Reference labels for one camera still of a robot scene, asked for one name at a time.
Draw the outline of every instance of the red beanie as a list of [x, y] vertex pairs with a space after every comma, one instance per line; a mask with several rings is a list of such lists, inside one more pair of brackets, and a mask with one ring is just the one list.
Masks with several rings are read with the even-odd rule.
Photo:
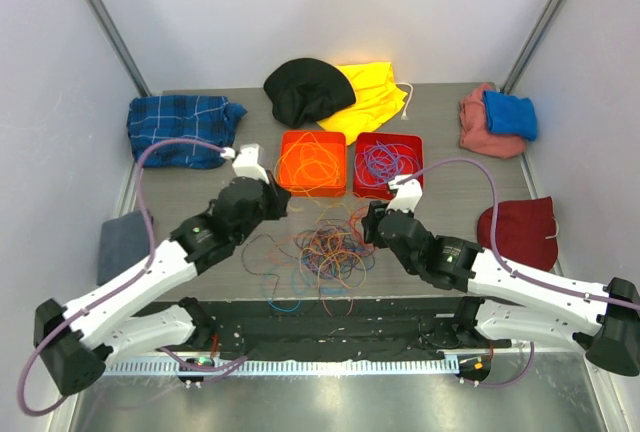
[[[493, 207], [490, 207], [478, 219], [478, 243], [486, 248], [491, 247], [492, 213]], [[496, 242], [503, 257], [549, 271], [558, 259], [555, 236], [551, 197], [500, 202]]]

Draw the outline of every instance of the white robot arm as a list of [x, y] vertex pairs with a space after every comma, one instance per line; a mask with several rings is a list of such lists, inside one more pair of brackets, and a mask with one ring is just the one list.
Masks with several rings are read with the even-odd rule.
[[619, 278], [606, 286], [581, 282], [501, 258], [517, 271], [510, 273], [491, 250], [427, 231], [413, 217], [420, 184], [407, 178], [398, 176], [389, 184], [396, 195], [388, 204], [370, 203], [362, 220], [365, 242], [388, 247], [409, 274], [436, 288], [495, 298], [475, 310], [475, 331], [487, 339], [586, 351], [598, 367], [639, 375], [640, 319], [633, 308], [640, 296], [632, 283]]
[[[107, 365], [119, 360], [166, 345], [202, 348], [211, 340], [215, 322], [195, 299], [185, 298], [146, 317], [132, 316], [165, 292], [231, 256], [263, 220], [286, 216], [291, 194], [261, 165], [260, 147], [244, 146], [235, 155], [232, 149], [222, 154], [234, 159], [236, 178], [207, 210], [185, 220], [160, 243], [144, 275], [133, 281], [147, 258], [83, 297], [64, 305], [49, 299], [36, 309], [36, 346], [58, 324], [85, 312], [41, 353], [63, 396], [84, 390]], [[89, 304], [107, 295], [111, 295], [109, 300], [89, 312]]]

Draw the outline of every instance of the blue plaid cloth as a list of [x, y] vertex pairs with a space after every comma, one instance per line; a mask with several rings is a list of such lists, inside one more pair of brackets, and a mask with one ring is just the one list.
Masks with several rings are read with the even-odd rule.
[[[127, 129], [133, 157], [164, 139], [198, 139], [219, 147], [230, 147], [236, 126], [247, 113], [226, 97], [165, 95], [134, 99], [129, 105]], [[212, 169], [224, 163], [218, 152], [197, 145], [161, 147], [147, 159], [145, 167], [190, 167]]]

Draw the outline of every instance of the dark gray fabric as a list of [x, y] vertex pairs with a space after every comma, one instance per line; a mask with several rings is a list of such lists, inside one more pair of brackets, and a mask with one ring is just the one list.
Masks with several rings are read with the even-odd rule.
[[139, 210], [102, 224], [98, 278], [103, 285], [149, 255], [149, 238]]

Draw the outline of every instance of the black beanie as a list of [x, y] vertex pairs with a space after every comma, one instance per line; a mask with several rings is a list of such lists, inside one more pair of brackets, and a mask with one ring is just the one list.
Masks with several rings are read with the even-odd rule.
[[267, 78], [264, 91], [273, 102], [273, 117], [294, 129], [305, 122], [331, 117], [356, 103], [349, 79], [317, 59], [282, 64]]

